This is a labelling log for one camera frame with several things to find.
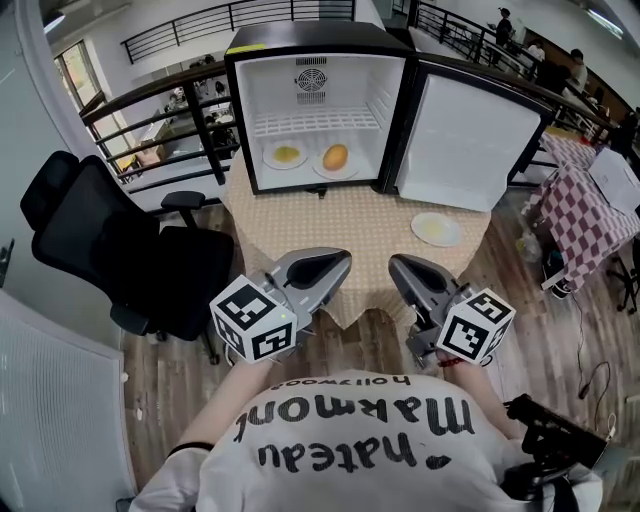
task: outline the tablecloth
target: tablecloth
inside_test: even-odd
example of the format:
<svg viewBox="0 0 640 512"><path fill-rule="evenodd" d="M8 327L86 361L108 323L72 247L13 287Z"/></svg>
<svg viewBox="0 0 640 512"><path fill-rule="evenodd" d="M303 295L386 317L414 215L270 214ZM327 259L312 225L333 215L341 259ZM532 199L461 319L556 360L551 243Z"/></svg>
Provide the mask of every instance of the tablecloth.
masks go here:
<svg viewBox="0 0 640 512"><path fill-rule="evenodd" d="M579 289L587 275L638 232L640 219L613 208L587 172L595 150L576 141L543 134L542 146L558 163L529 198L522 213L539 206L565 262L564 279Z"/></svg>
<svg viewBox="0 0 640 512"><path fill-rule="evenodd" d="M269 269L295 249L324 246L351 252L351 273L324 308L343 329L367 309L376 308L389 313L397 325L411 325L415 313L404 304L389 276L389 258L412 254L444 266L457 277L473 258L491 219L489 213L406 201L367 186L334 187L324 199L308 192L254 196L241 151L227 176L222 201L234 219L248 275ZM440 212L458 222L462 242L438 248L416 238L410 224L421 212Z"/></svg>

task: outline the white plate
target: white plate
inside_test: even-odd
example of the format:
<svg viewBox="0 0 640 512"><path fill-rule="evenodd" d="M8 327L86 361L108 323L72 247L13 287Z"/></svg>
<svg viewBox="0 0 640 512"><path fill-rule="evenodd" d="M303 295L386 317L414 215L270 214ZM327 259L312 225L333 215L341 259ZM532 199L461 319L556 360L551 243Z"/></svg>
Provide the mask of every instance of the white plate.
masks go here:
<svg viewBox="0 0 640 512"><path fill-rule="evenodd" d="M347 154L347 163L344 164L344 167L342 169L340 169L339 171L327 171L324 168L324 164L322 161L324 160L324 155L329 147L327 147L319 155L314 156L311 160L313 170L323 178L332 181L346 180L358 174L360 172L360 169L363 168L363 165L367 165L366 160L361 155L349 150L349 153Z"/></svg>
<svg viewBox="0 0 640 512"><path fill-rule="evenodd" d="M460 224L440 213L419 213L411 221L411 230L423 242L437 247L454 247L462 240Z"/></svg>
<svg viewBox="0 0 640 512"><path fill-rule="evenodd" d="M300 151L300 155L295 160L291 160L291 162L278 162L274 160L273 154L276 149L282 146L289 146L290 148L295 148ZM277 171L289 171L291 169L295 169L296 167L300 167L307 160L307 150L306 148L298 141L294 140L280 140L278 142L272 142L267 144L264 147L264 151L262 152L262 161L267 164L272 169L276 169Z"/></svg>

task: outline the bread roll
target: bread roll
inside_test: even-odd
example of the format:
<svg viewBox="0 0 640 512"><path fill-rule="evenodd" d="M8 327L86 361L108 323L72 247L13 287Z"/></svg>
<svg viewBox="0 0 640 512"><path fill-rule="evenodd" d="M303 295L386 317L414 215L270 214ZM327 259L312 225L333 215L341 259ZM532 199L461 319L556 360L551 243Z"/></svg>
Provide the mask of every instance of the bread roll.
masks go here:
<svg viewBox="0 0 640 512"><path fill-rule="evenodd" d="M327 171L339 171L347 163L349 150L343 144L334 144L324 154L322 165Z"/></svg>

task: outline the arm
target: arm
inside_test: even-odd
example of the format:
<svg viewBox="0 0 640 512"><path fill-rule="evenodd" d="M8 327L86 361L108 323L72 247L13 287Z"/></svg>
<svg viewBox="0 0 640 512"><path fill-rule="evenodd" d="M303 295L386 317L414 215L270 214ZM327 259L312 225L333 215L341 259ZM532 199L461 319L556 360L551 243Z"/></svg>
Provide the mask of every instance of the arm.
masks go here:
<svg viewBox="0 0 640 512"><path fill-rule="evenodd" d="M448 355L438 352L438 358L446 360ZM507 416L507 410L496 395L489 375L482 366L465 361L449 366L444 368L444 380L469 393L489 422L507 439L520 437L517 423Z"/></svg>
<svg viewBox="0 0 640 512"><path fill-rule="evenodd" d="M211 400L184 431L178 445L195 442L216 444L242 408L264 389L272 366L270 360L255 364L238 361Z"/></svg>

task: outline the fridge shelf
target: fridge shelf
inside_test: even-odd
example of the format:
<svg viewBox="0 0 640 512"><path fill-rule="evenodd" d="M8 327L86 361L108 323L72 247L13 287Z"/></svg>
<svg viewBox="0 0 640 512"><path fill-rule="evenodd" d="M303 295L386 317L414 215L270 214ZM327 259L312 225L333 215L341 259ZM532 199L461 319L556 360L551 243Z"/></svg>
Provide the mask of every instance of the fridge shelf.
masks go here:
<svg viewBox="0 0 640 512"><path fill-rule="evenodd" d="M256 138L288 133L327 130L379 130L380 125L369 107L313 107L294 112L268 113L256 116L253 133Z"/></svg>

